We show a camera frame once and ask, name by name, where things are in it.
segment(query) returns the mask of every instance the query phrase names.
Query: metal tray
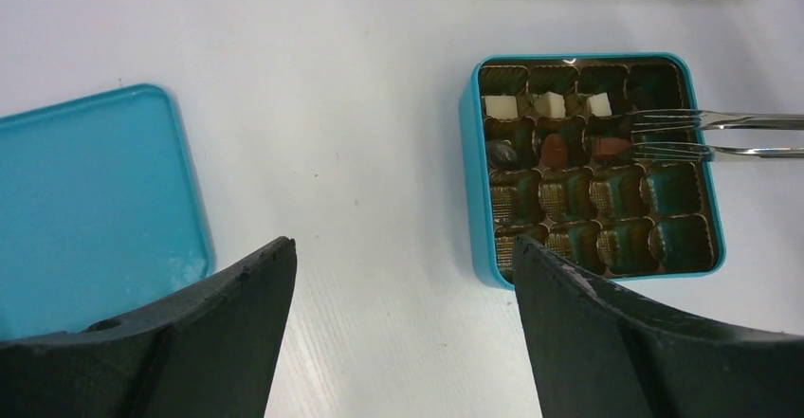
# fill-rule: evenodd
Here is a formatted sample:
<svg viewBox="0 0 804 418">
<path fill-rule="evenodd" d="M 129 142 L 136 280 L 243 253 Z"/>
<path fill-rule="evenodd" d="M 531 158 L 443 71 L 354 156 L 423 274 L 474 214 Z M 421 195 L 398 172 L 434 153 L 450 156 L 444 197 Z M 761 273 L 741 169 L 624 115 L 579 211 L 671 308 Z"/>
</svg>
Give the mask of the metal tray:
<svg viewBox="0 0 804 418">
<path fill-rule="evenodd" d="M 564 97 L 567 118 L 536 112 L 534 94 Z M 606 93 L 615 114 L 598 118 L 584 100 Z M 490 118 L 486 96 L 515 97 L 518 118 Z M 513 286 L 512 251 L 529 235 L 607 278 L 701 274 L 723 260 L 717 203 L 707 164 L 599 160 L 597 138 L 698 141 L 691 132 L 632 134 L 635 109 L 694 108 L 688 71 L 670 55 L 495 57 L 473 73 L 461 101 L 472 256 L 486 283 Z M 545 163 L 545 138 L 558 134 L 567 165 Z M 484 144 L 504 141 L 516 170 L 486 164 Z"/>
</svg>

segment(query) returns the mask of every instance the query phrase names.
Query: white chocolate cube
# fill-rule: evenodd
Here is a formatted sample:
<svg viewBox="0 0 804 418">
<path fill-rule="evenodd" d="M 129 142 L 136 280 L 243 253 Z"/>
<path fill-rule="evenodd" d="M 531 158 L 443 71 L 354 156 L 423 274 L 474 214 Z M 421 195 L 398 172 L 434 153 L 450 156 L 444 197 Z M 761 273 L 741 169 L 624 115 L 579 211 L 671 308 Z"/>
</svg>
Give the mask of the white chocolate cube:
<svg viewBox="0 0 804 418">
<path fill-rule="evenodd" d="M 537 113 L 547 118 L 566 118 L 567 107 L 564 106 L 564 97 L 556 93 L 544 93 L 533 101 Z"/>
<path fill-rule="evenodd" d="M 485 96 L 485 113 L 496 119 L 516 119 L 520 116 L 517 110 L 516 96 Z"/>
<path fill-rule="evenodd" d="M 609 103 L 609 95 L 606 93 L 595 94 L 586 99 L 586 110 L 596 117 L 610 117 L 612 105 Z"/>
</svg>

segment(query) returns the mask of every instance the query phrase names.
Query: brown chocolate piece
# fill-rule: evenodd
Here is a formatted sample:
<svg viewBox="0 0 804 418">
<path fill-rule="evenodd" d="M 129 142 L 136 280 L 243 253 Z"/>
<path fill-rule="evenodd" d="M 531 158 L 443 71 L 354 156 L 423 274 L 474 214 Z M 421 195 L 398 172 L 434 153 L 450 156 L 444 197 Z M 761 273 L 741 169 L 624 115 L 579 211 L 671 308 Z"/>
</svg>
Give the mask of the brown chocolate piece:
<svg viewBox="0 0 804 418">
<path fill-rule="evenodd" d="M 559 134 L 550 134 L 541 145 L 541 161 L 551 169 L 565 169 L 570 161 L 570 148 Z"/>
<path fill-rule="evenodd" d="M 606 160 L 617 157 L 630 148 L 630 141 L 614 136 L 596 138 L 592 145 L 592 157 L 596 160 Z"/>
</svg>

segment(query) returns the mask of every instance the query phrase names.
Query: white surface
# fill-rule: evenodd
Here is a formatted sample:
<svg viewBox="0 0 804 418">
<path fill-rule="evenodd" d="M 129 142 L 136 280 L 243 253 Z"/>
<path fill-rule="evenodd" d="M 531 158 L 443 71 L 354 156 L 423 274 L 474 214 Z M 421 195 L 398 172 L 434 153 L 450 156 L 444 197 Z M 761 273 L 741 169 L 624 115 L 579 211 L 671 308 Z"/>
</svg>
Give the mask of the white surface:
<svg viewBox="0 0 804 418">
<path fill-rule="evenodd" d="M 0 113 L 135 82 L 175 92 L 219 267 L 281 234 L 298 241 L 268 415 L 536 416 L 514 295 L 469 265 L 456 110 L 472 67 L 495 53 L 664 50 L 688 62 L 701 106 L 800 112 L 802 8 L 0 0 Z M 804 334 L 804 162 L 717 164 L 714 175 L 723 268 L 629 286 Z"/>
</svg>

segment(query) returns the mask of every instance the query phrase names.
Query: serving tongs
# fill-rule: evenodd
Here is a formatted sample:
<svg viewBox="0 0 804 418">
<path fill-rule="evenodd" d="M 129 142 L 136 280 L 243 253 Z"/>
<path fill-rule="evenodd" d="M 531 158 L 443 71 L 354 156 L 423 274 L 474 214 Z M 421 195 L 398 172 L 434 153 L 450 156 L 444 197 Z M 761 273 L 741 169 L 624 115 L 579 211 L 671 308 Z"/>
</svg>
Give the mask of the serving tongs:
<svg viewBox="0 0 804 418">
<path fill-rule="evenodd" d="M 668 131 L 755 129 L 804 131 L 804 115 L 755 115 L 708 110 L 643 110 L 633 118 L 633 134 Z M 690 142 L 634 143 L 621 154 L 632 160 L 712 162 L 751 159 L 800 159 L 804 148 L 731 148 Z"/>
</svg>

